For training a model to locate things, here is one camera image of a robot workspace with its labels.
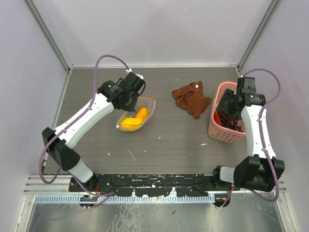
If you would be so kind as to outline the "orange mango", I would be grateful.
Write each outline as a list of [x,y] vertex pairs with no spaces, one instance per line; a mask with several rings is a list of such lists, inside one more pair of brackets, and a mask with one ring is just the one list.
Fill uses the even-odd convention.
[[135,118],[142,119],[143,121],[148,117],[149,110],[147,107],[140,108],[135,114]]

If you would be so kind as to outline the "clear orange zip bag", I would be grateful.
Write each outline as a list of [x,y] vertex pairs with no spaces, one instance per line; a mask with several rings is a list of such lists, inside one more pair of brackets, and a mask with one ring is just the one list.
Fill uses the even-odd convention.
[[149,121],[154,113],[156,96],[140,96],[134,112],[125,111],[118,119],[116,128],[120,131],[133,132]]

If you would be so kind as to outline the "yellow lemon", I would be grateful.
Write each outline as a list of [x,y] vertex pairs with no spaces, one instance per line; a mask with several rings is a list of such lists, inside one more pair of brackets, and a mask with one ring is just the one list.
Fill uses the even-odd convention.
[[142,124],[143,124],[142,119],[132,117],[123,120],[119,125],[119,129],[121,131],[127,131],[127,132],[136,131],[142,126]]

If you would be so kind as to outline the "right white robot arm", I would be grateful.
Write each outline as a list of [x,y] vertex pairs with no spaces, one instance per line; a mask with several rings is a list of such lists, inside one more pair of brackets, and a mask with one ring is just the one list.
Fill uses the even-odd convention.
[[[252,77],[222,82],[218,86],[211,107],[209,136],[230,144],[245,137],[247,157],[236,167],[217,166],[214,169],[211,183],[216,190],[233,184],[237,188],[271,192],[275,180],[283,174],[284,161],[276,158],[269,139],[265,104],[265,96],[256,92]],[[243,132],[229,129],[223,122],[216,123],[215,113],[238,120]]]

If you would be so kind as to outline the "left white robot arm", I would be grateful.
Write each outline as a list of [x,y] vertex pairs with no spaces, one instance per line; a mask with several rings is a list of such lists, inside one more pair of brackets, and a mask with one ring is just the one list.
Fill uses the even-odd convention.
[[54,130],[47,127],[42,132],[47,154],[60,169],[72,174],[85,191],[97,185],[97,176],[74,151],[78,141],[103,117],[115,109],[132,112],[138,97],[145,88],[143,76],[128,71],[118,82],[107,81],[95,91],[90,102],[67,122]]

